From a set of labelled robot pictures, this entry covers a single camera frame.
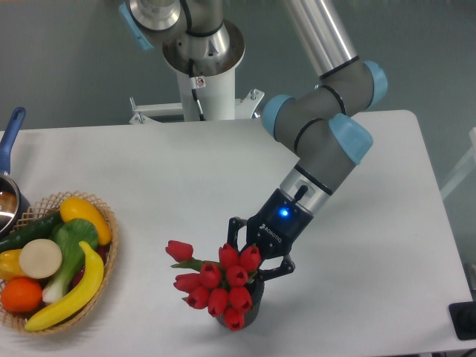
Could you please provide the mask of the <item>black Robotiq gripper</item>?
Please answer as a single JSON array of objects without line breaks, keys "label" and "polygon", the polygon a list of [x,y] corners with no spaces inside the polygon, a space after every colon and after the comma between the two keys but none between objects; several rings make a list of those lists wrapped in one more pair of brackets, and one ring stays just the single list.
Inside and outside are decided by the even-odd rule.
[{"label": "black Robotiq gripper", "polygon": [[289,253],[295,240],[313,219],[311,213],[298,205],[307,190],[300,187],[290,199],[281,189],[276,189],[256,215],[248,220],[237,216],[229,219],[227,244],[236,251],[242,252],[238,234],[240,229],[246,227],[246,247],[256,246],[261,260],[283,257],[276,268],[258,269],[256,280],[273,280],[295,271],[295,263]]}]

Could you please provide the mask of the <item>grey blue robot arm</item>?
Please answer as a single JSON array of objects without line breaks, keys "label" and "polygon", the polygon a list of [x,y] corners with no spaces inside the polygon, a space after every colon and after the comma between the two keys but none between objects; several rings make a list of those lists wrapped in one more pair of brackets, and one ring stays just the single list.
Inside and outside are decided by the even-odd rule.
[{"label": "grey blue robot arm", "polygon": [[279,95],[258,108],[259,96],[239,101],[235,69],[245,53],[240,30],[223,16],[221,1],[125,1],[120,13],[143,49],[160,47],[176,72],[177,105],[136,106],[133,114],[172,115],[186,121],[231,120],[258,114],[263,127],[298,161],[271,197],[249,219],[233,218],[227,241],[247,246],[262,260],[280,258],[277,268],[254,268],[251,278],[267,281],[290,274],[294,241],[371,148],[371,134],[354,115],[387,91],[384,71],[359,59],[330,1],[285,1],[284,7],[319,77],[306,96]]}]

